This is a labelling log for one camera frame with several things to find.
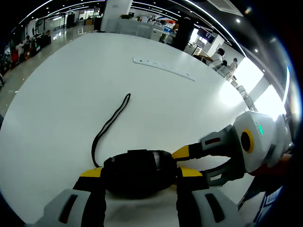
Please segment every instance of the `white shirt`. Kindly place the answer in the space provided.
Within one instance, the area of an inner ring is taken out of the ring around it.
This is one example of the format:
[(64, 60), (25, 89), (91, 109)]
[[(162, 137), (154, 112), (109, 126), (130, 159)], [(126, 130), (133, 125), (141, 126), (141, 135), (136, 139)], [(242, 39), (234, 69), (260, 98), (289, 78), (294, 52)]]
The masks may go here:
[(213, 59), (213, 61), (216, 61), (216, 60), (222, 61), (222, 56), (219, 55), (218, 53), (214, 53), (213, 56), (211, 57), (211, 59)]
[(231, 71), (231, 75), (234, 75), (236, 69), (238, 67), (238, 64), (236, 62), (232, 62), (230, 66), (228, 66), (227, 68)]
[(23, 48), (22, 48), (22, 44), (18, 44), (17, 46), (16, 46), (16, 49), (18, 50), (18, 55), (19, 55), (19, 57), (20, 57), (20, 55), (23, 53)]
[(211, 59), (213, 61), (209, 61), (209, 60), (206, 60), (206, 64), (209, 65), (210, 63), (216, 61), (216, 60), (220, 60), (222, 62), (222, 56), (219, 55), (218, 53), (214, 53), (213, 56), (211, 57)]

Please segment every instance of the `white table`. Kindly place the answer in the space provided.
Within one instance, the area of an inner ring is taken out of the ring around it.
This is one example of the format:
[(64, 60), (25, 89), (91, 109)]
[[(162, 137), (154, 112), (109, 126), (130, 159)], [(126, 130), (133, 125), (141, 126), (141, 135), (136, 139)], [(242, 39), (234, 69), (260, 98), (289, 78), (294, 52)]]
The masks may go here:
[[(133, 57), (174, 66), (196, 81), (135, 64)], [(247, 110), (230, 83), (168, 45), (118, 34), (87, 34), (70, 42), (26, 80), (0, 132), (1, 191), (26, 223), (37, 221), (50, 200), (94, 168), (92, 141), (129, 92), (128, 107), (97, 147), (100, 164), (129, 149), (174, 152)], [(184, 165), (203, 170), (225, 160), (207, 157)], [(221, 190), (237, 201), (250, 182), (244, 177)], [(176, 199), (174, 186), (132, 202), (108, 194), (105, 224), (178, 226)]]

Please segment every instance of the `glossy floor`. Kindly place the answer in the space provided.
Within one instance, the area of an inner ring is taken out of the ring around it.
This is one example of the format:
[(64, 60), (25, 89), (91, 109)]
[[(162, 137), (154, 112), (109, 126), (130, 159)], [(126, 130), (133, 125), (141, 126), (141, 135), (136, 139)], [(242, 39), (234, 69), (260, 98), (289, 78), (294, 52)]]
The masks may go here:
[(21, 63), (16, 68), (9, 70), (4, 79), (6, 84), (0, 90), (0, 114), (5, 116), (10, 103), (18, 92), (19, 88), (23, 85), (26, 79), (33, 73), (33, 71), (44, 62), (50, 55), (55, 53), (61, 47), (69, 42), (85, 35), (87, 32), (92, 32), (93, 26), (76, 26), (68, 29), (59, 29), (51, 32), (52, 43), (29, 60)]

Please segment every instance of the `robotic arm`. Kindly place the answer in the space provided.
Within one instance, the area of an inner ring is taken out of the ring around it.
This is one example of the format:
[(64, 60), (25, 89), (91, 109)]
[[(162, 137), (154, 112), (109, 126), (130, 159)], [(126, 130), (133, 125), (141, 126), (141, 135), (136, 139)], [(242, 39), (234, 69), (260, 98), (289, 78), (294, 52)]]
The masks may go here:
[[(37, 223), (26, 226), (103, 226), (106, 189), (145, 196), (174, 183), (181, 227), (189, 223), (194, 227), (244, 226), (237, 206), (209, 187), (240, 179), (264, 164), (273, 167), (290, 143), (282, 116), (274, 122), (269, 116), (248, 111), (237, 117), (233, 125), (212, 132), (173, 154), (132, 150), (109, 158), (104, 167), (84, 172), (73, 189), (63, 191), (46, 205), (44, 216)], [(228, 156), (230, 160), (205, 171), (177, 168), (178, 161), (207, 155)]]

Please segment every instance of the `ceiling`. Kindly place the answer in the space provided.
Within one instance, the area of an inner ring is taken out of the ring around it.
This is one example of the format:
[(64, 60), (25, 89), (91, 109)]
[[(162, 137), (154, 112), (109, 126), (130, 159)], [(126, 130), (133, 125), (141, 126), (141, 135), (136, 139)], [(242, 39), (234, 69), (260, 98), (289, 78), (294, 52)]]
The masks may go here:
[[(40, 5), (44, 4), (46, 1), (47, 0), (28, 0), (18, 3), (17, 1), (6, 2), (7, 9), (3, 10), (3, 19), (5, 19), (5, 21), (2, 23), (3, 25), (0, 34), (2, 44), (4, 44), (5, 40), (13, 38), (14, 33), (17, 33), (18, 30), (22, 29), (21, 25), (26, 25), (30, 20), (32, 20), (32, 17), (44, 17), (47, 16), (48, 12), (51, 13), (63, 7), (81, 4), (82, 2), (87, 2), (89, 0), (53, 0), (47, 3), (46, 5), (42, 6), (37, 11), (35, 11), (19, 25), (20, 21), (22, 21), (30, 12), (32, 12)], [(164, 8), (171, 12), (179, 14), (183, 17), (191, 17), (193, 20), (195, 20), (196, 24), (205, 26), (209, 29), (213, 29), (217, 33), (221, 33), (226, 38), (226, 41), (230, 43), (234, 49), (241, 53), (240, 48), (236, 45), (231, 36), (222, 27), (220, 27), (216, 22), (214, 22), (214, 20), (207, 14), (195, 8), (193, 5), (189, 4), (186, 0), (134, 1), (155, 5), (157, 7)], [(285, 87), (285, 68), (286, 64), (289, 63), (289, 59), (281, 54), (281, 45), (279, 44), (279, 42), (277, 42), (278, 36), (274, 32), (274, 30), (277, 31), (277, 28), (279, 28), (274, 24), (272, 18), (274, 18), (275, 16), (273, 16), (273, 12), (270, 10), (273, 6), (274, 1), (254, 0), (253, 2), (251, 2), (249, 0), (230, 0), (230, 2), (232, 2), (232, 4), (239, 10), (239, 12), (243, 16), (238, 16), (228, 12), (222, 12), (207, 0), (191, 1), (206, 10), (212, 16), (214, 16), (234, 36), (238, 43), (245, 47), (245, 53), (247, 54), (247, 56), (260, 69), (266, 69), (265, 76), (268, 78), (269, 82), (276, 87), (278, 94), (282, 96), (283, 90), (281, 90), (281, 88)], [(85, 6), (104, 8), (105, 2), (92, 2), (85, 4)], [(150, 7), (148, 5), (138, 3), (133, 3), (133, 6), (146, 8), (147, 10), (149, 10)], [(245, 11), (248, 7), (251, 8), (251, 11), (249, 14), (245, 14)], [(169, 12), (167, 13), (167, 15), (171, 17), (177, 17), (176, 15), (171, 14)], [(274, 75), (276, 77), (278, 83), (280, 84), (279, 86), (275, 84), (276, 81), (271, 80), (272, 78), (268, 75), (269, 72), (271, 73), (271, 75)]]

